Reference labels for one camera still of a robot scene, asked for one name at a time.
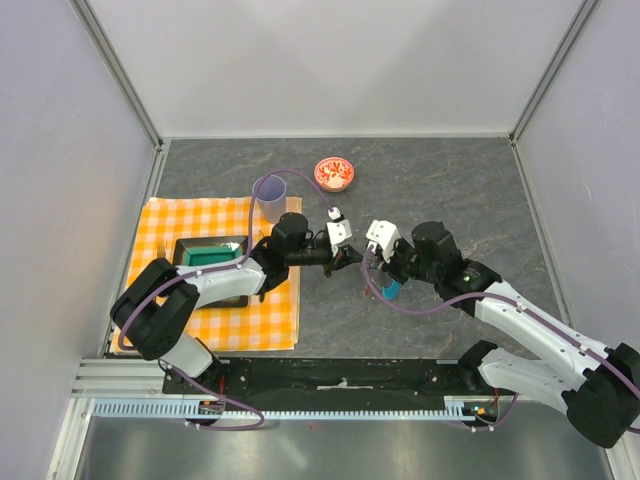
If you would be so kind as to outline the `blue keyring handle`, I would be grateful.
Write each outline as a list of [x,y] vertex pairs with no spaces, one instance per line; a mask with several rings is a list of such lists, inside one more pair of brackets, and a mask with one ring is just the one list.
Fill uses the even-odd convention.
[[397,298],[401,290],[401,284],[392,280],[391,283],[382,288],[382,295],[386,300],[393,301]]

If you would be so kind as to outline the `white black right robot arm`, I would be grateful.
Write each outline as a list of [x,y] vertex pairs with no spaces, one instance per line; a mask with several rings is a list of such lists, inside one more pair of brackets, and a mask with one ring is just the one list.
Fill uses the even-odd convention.
[[464,257],[441,222],[421,223],[404,239],[395,224],[375,220],[366,238],[367,258],[393,280],[433,285],[441,309],[459,308],[534,354],[528,360],[488,343],[470,349],[470,361],[457,371],[465,391],[490,386],[522,394],[565,415],[603,448],[638,433],[639,353],[633,347],[612,348],[538,308],[494,270]]

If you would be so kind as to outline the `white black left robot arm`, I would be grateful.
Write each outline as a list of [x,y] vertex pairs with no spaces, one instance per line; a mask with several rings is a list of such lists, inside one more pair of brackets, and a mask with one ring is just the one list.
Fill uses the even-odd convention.
[[286,213],[244,257],[201,267],[174,266],[166,258],[152,260],[115,301],[110,318],[146,361],[159,360],[182,372],[198,393],[219,382],[214,354],[186,332],[191,314],[232,297],[257,296],[279,287],[292,267],[316,266],[329,277],[362,261],[351,245],[351,226],[343,215],[318,233],[307,218]]

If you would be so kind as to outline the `red patterned ceramic bowl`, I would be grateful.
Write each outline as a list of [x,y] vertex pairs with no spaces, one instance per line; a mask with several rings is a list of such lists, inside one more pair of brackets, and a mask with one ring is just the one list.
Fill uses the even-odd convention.
[[314,168],[316,183],[327,192],[346,190],[355,178],[355,168],[346,159],[328,157],[318,162]]

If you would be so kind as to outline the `lilac plastic cup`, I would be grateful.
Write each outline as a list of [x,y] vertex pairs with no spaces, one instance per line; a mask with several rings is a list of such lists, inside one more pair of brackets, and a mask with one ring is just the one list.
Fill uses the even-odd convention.
[[286,194],[286,182],[278,175],[259,177],[252,188],[256,204],[265,220],[271,224],[277,223],[286,212]]

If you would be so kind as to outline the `orange checkered cloth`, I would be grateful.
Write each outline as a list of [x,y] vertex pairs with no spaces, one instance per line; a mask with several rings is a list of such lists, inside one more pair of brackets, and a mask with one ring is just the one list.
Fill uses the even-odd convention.
[[[138,223],[127,285],[156,257],[156,242],[166,243],[171,260],[181,238],[246,235],[250,199],[151,198]],[[291,350],[299,337],[300,269],[290,269],[288,280],[266,294],[259,303],[251,297],[243,308],[199,309],[192,313],[186,332],[210,350]]]

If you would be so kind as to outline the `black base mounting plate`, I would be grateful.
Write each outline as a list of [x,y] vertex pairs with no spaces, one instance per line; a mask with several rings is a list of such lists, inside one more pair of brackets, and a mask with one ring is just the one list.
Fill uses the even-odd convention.
[[278,395],[362,391],[409,396],[480,395],[494,389],[456,360],[421,358],[216,358],[188,381],[175,367],[165,371],[165,394],[195,395],[206,389],[246,403]]

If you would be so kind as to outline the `black teal square plate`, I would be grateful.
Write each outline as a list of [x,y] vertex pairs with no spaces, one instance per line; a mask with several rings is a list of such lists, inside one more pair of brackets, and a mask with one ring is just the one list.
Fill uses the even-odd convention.
[[175,242],[172,263],[195,267],[234,261],[246,253],[247,246],[247,236],[181,238]]

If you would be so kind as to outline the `silver fork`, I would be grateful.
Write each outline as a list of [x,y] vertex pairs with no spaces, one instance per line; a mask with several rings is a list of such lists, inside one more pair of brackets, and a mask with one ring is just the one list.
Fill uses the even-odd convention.
[[156,257],[165,258],[166,254],[166,243],[164,240],[160,239],[156,242]]

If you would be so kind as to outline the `black handled knife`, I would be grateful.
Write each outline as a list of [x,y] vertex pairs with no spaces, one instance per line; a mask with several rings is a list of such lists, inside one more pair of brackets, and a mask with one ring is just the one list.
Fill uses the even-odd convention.
[[[260,230],[260,234],[261,234],[261,238],[259,240],[259,242],[257,243],[256,248],[261,250],[263,249],[264,245],[266,244],[266,236],[263,234],[263,232]],[[265,291],[264,291],[264,285],[261,287],[258,297],[259,297],[259,303],[263,303],[264,299],[265,299]]]

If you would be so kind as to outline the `left aluminium frame post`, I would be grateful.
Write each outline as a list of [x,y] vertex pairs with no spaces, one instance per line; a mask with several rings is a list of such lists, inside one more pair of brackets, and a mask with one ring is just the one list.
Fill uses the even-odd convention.
[[153,145],[153,148],[156,151],[159,151],[164,144],[162,135],[159,133],[147,109],[144,107],[139,94],[137,93],[124,68],[124,65],[122,64],[104,27],[94,11],[91,2],[87,0],[70,0],[69,3],[81,20],[96,50],[101,56],[105,66],[115,81],[125,102],[134,114],[145,136]]

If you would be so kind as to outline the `aluminium corner frame post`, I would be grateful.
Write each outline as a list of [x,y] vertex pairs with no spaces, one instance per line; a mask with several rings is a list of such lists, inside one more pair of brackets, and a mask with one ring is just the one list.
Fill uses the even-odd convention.
[[568,27],[562,35],[549,62],[547,63],[540,79],[536,83],[533,92],[529,96],[521,114],[509,134],[512,147],[516,147],[528,128],[534,114],[543,103],[549,89],[559,75],[562,67],[574,49],[583,30],[586,28],[595,10],[600,5],[599,0],[583,0],[580,2]]

